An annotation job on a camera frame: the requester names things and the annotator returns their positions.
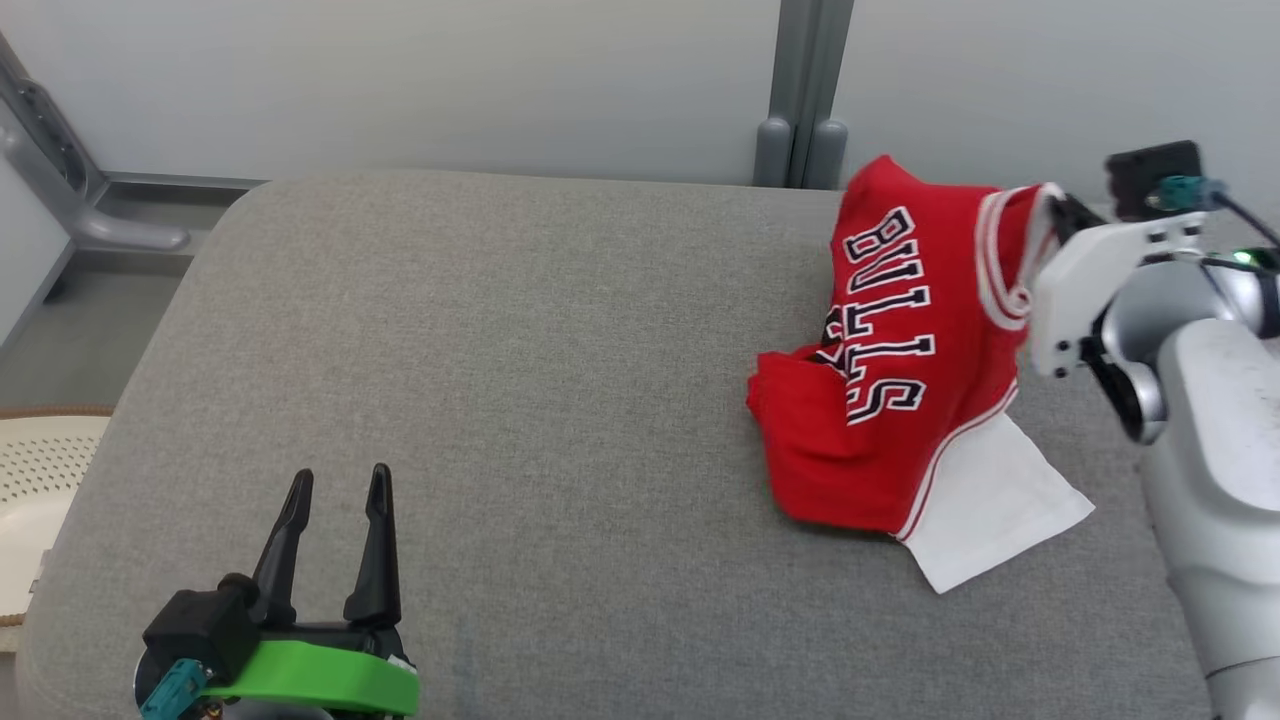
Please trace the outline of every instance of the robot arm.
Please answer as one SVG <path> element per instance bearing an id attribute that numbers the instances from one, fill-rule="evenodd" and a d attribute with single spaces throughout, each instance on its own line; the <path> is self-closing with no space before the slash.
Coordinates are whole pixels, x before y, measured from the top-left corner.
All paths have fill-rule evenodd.
<path id="1" fill-rule="evenodd" d="M 1107 167 L 1119 214 L 1139 222 L 1059 233 L 1033 288 L 1032 361 L 1060 378 L 1088 365 L 1146 446 L 1143 493 L 1216 716 L 1280 720 L 1280 364 L 1258 341 L 1280 334 L 1280 263 L 1201 250 L 1203 209 L 1240 210 L 1220 186 L 1215 202 L 1197 195 L 1194 145 Z"/>
<path id="2" fill-rule="evenodd" d="M 293 478 L 253 577 L 179 591 L 143 633 L 134 673 L 145 720 L 379 720 L 416 712 L 417 670 L 399 632 L 392 475 L 374 468 L 369 533 L 343 621 L 297 623 L 298 541 L 311 512 L 311 470 Z"/>

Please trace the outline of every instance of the gray sofa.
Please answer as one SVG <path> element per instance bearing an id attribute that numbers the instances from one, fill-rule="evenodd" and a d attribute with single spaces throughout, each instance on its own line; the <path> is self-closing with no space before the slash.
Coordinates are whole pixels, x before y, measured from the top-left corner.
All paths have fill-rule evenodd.
<path id="1" fill-rule="evenodd" d="M 421 717 L 1143 717 L 1207 703 L 1134 450 L 1084 374 L 1011 414 L 1096 505 L 934 594 L 773 506 L 755 354 L 812 341 L 829 192 L 376 172 L 274 182 L 183 281 L 50 556 L 29 719 L 136 717 L 140 633 L 251 571 L 316 474 L 302 619 L 396 478 Z"/>

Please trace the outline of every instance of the white wall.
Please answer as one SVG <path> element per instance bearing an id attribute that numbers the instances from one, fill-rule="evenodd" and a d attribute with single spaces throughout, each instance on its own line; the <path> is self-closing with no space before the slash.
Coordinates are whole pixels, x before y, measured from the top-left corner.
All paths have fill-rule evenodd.
<path id="1" fill-rule="evenodd" d="M 4 0 L 108 172 L 748 183 L 778 0 Z"/>
<path id="2" fill-rule="evenodd" d="M 858 0 L 832 117 L 845 179 L 890 152 L 925 179 L 1052 179 L 1106 197 L 1111 152 L 1199 141 L 1280 208 L 1276 0 Z"/>
<path id="3" fill-rule="evenodd" d="M 0 158 L 0 346 L 70 240 Z"/>

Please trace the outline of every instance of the metal bracket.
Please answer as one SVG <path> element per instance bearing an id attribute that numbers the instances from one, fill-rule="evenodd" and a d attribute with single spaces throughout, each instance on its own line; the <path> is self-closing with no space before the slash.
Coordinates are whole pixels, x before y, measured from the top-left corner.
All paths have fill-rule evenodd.
<path id="1" fill-rule="evenodd" d="M 32 192 L 78 243 L 179 250 L 191 241 L 184 228 L 113 218 L 92 205 L 105 187 L 102 173 L 49 92 L 26 77 L 0 37 L 0 156 L 9 160 Z"/>
<path id="2" fill-rule="evenodd" d="M 854 0 L 782 0 L 753 184 L 836 187 L 847 132 L 829 115 L 852 8 Z"/>

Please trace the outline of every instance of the jersey trim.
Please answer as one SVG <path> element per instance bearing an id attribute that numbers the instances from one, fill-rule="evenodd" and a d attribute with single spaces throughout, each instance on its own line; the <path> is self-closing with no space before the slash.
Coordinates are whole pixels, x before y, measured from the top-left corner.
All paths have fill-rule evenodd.
<path id="1" fill-rule="evenodd" d="M 1009 383 L 1009 388 L 1005 391 L 1005 395 L 998 402 L 988 407 L 986 413 L 974 416 L 963 425 L 959 425 L 956 429 L 951 430 L 947 437 L 942 438 L 942 442 L 940 442 L 938 447 L 933 451 L 933 457 L 929 459 L 929 465 L 924 471 L 924 478 L 920 480 L 920 487 L 915 491 L 915 501 L 911 503 L 911 511 L 908 512 L 906 521 L 902 523 L 902 529 L 895 533 L 893 538 L 899 542 L 904 542 L 906 538 L 911 537 L 913 532 L 915 532 L 915 527 L 920 521 L 920 514 L 924 510 L 924 503 L 929 500 L 929 491 L 933 488 L 933 477 L 938 469 L 938 460 L 942 459 L 942 454 L 946 452 L 947 446 L 964 433 L 1004 413 L 1005 409 L 1009 407 L 1009 404 L 1014 401 L 1016 395 L 1018 379 L 1015 378 L 1011 383 Z"/>
<path id="2" fill-rule="evenodd" d="M 1053 183 L 1043 183 L 1036 188 L 1032 199 L 1027 231 L 1023 237 L 1021 261 L 1018 275 L 1006 282 L 1000 266 L 1000 222 L 1005 208 L 1019 192 L 1029 188 L 1019 187 L 1002 192 L 992 192 L 982 199 L 978 209 L 978 222 L 974 225 L 974 264 L 978 275 L 978 299 L 987 318 L 996 327 L 1016 332 L 1027 327 L 1030 314 L 1032 293 L 1028 288 L 1036 269 L 1052 250 L 1053 227 L 1047 210 L 1050 200 L 1061 199 L 1062 190 Z"/>

